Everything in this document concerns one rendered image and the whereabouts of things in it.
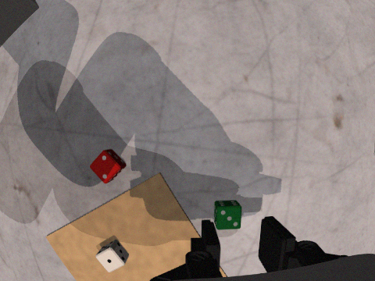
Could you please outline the white die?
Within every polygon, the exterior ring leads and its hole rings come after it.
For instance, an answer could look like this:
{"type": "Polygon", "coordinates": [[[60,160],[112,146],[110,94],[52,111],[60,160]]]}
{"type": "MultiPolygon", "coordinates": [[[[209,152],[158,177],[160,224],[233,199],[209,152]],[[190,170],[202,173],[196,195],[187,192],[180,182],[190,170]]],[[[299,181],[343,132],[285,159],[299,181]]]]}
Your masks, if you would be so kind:
{"type": "Polygon", "coordinates": [[[106,244],[95,255],[107,272],[112,272],[125,265],[129,254],[118,240],[106,244]]]}

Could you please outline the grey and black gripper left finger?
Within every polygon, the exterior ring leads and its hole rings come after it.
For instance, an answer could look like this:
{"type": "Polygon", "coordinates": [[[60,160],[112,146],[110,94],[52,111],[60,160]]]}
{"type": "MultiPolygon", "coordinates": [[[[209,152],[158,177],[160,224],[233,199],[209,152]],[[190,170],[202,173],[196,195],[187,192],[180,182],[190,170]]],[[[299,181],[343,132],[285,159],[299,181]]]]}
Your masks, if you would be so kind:
{"type": "Polygon", "coordinates": [[[220,270],[220,241],[210,220],[202,220],[202,238],[191,238],[191,251],[185,264],[169,270],[149,281],[174,281],[223,277],[220,270]]]}

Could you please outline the tan mat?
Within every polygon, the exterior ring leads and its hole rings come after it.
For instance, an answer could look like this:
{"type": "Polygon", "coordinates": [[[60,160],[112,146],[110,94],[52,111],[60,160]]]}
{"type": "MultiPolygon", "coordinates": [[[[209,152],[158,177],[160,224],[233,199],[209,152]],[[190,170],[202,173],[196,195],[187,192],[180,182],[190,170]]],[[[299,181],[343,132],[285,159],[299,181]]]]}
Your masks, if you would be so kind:
{"type": "Polygon", "coordinates": [[[185,264],[201,237],[158,173],[46,238],[76,281],[149,281],[185,264]],[[107,272],[95,255],[114,240],[129,257],[107,272]]]}

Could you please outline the red die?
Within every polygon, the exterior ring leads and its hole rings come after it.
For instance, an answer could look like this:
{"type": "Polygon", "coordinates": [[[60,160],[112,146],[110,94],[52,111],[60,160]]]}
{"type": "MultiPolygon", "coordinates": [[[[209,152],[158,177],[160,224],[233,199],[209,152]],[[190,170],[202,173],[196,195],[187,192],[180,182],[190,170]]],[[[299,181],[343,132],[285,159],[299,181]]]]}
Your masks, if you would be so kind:
{"type": "Polygon", "coordinates": [[[94,173],[104,182],[112,181],[127,164],[113,149],[104,150],[90,165],[94,173]]]}

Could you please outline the green die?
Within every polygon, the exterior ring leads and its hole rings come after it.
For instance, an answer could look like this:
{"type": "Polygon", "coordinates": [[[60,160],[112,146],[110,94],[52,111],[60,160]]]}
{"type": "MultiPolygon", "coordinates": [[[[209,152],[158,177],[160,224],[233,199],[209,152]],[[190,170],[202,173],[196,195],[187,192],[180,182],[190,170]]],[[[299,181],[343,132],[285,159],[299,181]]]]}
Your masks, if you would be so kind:
{"type": "Polygon", "coordinates": [[[241,206],[234,201],[215,201],[214,223],[217,229],[240,229],[241,206]]]}

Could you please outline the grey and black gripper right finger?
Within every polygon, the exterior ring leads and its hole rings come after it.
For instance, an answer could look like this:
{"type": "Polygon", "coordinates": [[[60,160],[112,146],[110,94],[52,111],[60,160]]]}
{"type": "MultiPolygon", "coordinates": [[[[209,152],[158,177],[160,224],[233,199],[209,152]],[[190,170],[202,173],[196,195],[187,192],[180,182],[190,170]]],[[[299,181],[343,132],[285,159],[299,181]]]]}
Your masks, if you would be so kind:
{"type": "Polygon", "coordinates": [[[273,216],[262,219],[259,260],[266,272],[294,269],[348,257],[327,254],[313,241],[298,242],[295,239],[296,237],[273,216]]]}

